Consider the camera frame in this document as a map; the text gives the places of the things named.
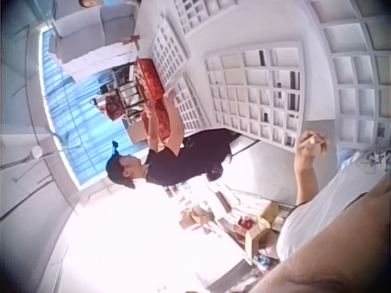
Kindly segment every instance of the person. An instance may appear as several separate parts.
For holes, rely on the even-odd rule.
[[[206,174],[209,181],[222,175],[221,163],[230,157],[230,143],[236,138],[227,129],[214,129],[198,132],[184,141],[183,123],[174,105],[174,91],[166,95],[166,108],[169,116],[170,136],[163,150],[158,151],[156,117],[150,111],[148,134],[150,149],[145,164],[131,156],[122,156],[114,143],[113,154],[106,164],[111,181],[126,187],[135,188],[135,179],[145,179],[148,183],[160,186],[173,186],[195,176]]]
[[[390,198],[385,175],[250,293],[391,292]]]
[[[289,259],[357,200],[366,197],[391,164],[390,148],[357,151],[338,146],[339,172],[319,192],[313,163],[327,152],[328,145],[328,139],[314,131],[306,131],[299,139],[294,160],[297,206],[287,217],[277,241],[281,261]]]
[[[140,3],[140,0],[79,0],[81,7],[90,8],[96,5],[104,4],[105,6],[115,6],[126,2]]]

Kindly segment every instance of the blue window blinds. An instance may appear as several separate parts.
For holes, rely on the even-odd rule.
[[[147,147],[146,143],[133,145],[121,120],[111,121],[90,104],[97,97],[100,86],[112,81],[105,71],[81,82],[75,82],[49,56],[51,33],[42,34],[42,78],[45,100],[55,132],[68,135],[65,157],[74,176],[83,186],[94,178],[105,175],[106,162],[111,156],[112,144],[119,143],[123,154],[134,154]]]

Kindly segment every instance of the white t-shirt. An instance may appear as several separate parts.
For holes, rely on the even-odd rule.
[[[357,152],[351,163],[309,203],[292,212],[282,227],[277,243],[281,261],[320,233],[357,197],[370,191],[391,164],[391,149]]]

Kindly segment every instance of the white lattice panel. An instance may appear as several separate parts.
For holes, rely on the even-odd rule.
[[[186,64],[186,53],[166,18],[163,18],[152,44],[152,57],[163,86]]]
[[[174,3],[185,34],[237,5],[236,0],[174,0]]]
[[[205,58],[214,122],[296,151],[305,105],[300,43],[251,45]]]
[[[307,0],[329,60],[336,141],[384,146],[390,137],[391,18],[380,1]]]
[[[182,117],[185,136],[190,136],[209,127],[208,120],[204,118],[205,114],[189,79],[185,75],[181,76],[173,88],[176,94],[175,104]]]

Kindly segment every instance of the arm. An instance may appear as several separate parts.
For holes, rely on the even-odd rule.
[[[313,162],[315,157],[327,152],[327,140],[313,131],[306,131],[298,142],[298,151],[294,158],[294,174],[298,184],[298,198],[296,204],[303,204],[312,200],[318,194]]]
[[[185,131],[183,129],[181,115],[174,104],[173,91],[169,92],[166,98],[166,107],[170,120],[170,137],[166,143],[166,147],[170,148],[174,155],[178,156]]]
[[[390,186],[384,178],[251,293],[363,292],[377,283],[389,262]]]
[[[155,116],[149,118],[149,127],[148,127],[148,136],[149,136],[149,149],[154,152],[158,152],[158,124]]]

